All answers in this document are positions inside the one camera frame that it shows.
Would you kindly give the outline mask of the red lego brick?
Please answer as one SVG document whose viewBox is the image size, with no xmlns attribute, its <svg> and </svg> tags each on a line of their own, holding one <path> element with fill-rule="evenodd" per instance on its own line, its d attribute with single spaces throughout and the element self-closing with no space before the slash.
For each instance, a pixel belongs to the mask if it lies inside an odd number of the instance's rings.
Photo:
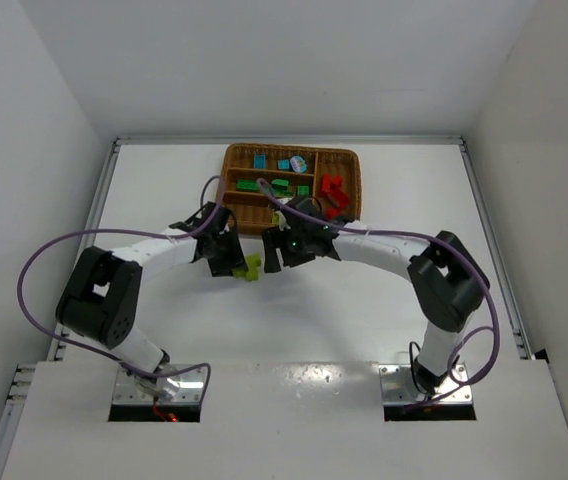
<svg viewBox="0 0 568 480">
<path fill-rule="evenodd" d="M 332 219 L 336 218 L 340 213 L 341 211 L 337 208 L 329 208 L 324 212 L 326 219 L 328 221 L 331 221 Z"/>
</svg>

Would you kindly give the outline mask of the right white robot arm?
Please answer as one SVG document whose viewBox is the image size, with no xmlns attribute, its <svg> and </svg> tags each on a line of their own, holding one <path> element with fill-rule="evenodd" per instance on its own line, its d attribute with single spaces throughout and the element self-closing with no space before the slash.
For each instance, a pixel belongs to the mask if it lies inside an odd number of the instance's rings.
<svg viewBox="0 0 568 480">
<path fill-rule="evenodd" d="M 344 215 L 328 218 L 304 196 L 275 207 L 276 223 L 265 229 L 262 241 L 264 271 L 276 273 L 318 257 L 355 262 L 407 280 L 427 320 L 421 350 L 410 361 L 419 394 L 432 396 L 457 358 L 466 324 L 480 307 L 487 283 L 458 237 L 441 231 L 432 240 L 376 234 Z"/>
</svg>

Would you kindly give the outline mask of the lime green lego piece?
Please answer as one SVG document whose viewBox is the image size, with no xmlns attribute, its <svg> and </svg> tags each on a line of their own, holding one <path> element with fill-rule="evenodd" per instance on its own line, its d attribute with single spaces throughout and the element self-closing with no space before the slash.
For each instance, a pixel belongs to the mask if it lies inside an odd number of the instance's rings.
<svg viewBox="0 0 568 480">
<path fill-rule="evenodd" d="M 262 266 L 261 256 L 258 253 L 245 257 L 245 266 L 232 270 L 234 278 L 244 279 L 248 282 L 257 281 Z"/>
</svg>

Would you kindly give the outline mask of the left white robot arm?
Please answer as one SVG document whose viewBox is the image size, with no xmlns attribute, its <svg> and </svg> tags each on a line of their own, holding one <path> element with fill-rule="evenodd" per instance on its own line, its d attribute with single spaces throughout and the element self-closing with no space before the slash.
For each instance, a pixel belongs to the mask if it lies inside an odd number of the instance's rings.
<svg viewBox="0 0 568 480">
<path fill-rule="evenodd" d="M 136 326 L 144 282 L 200 260 L 213 277 L 247 268 L 233 212 L 209 202 L 188 219 L 133 245 L 85 249 L 56 307 L 56 319 L 105 348 L 128 371 L 155 380 L 169 357 Z"/>
</svg>

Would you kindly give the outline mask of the red lego arch half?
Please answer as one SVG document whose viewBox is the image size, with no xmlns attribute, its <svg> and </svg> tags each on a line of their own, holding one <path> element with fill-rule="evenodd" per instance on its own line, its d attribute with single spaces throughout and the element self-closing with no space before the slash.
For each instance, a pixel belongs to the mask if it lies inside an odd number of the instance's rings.
<svg viewBox="0 0 568 480">
<path fill-rule="evenodd" d="M 336 209 L 344 210 L 350 204 L 349 197 L 341 190 L 330 190 L 324 194 L 327 201 Z"/>
</svg>

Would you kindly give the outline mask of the red lego arch piece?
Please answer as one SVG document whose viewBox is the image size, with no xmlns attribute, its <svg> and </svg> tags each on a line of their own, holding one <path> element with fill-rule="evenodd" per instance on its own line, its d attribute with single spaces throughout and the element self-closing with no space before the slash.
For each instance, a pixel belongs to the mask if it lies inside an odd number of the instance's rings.
<svg viewBox="0 0 568 480">
<path fill-rule="evenodd" d="M 343 194 L 342 184 L 343 178 L 340 175 L 325 173 L 321 178 L 320 193 L 323 197 L 340 196 Z"/>
</svg>

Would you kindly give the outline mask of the long green lego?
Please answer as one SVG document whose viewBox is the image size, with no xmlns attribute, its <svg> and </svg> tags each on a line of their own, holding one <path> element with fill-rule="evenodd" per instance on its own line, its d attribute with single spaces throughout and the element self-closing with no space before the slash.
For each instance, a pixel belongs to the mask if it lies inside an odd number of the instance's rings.
<svg viewBox="0 0 568 480">
<path fill-rule="evenodd" d="M 236 189 L 242 192 L 258 192 L 259 187 L 256 181 L 248 180 L 248 179 L 241 179 L 238 180 L 236 183 Z"/>
</svg>

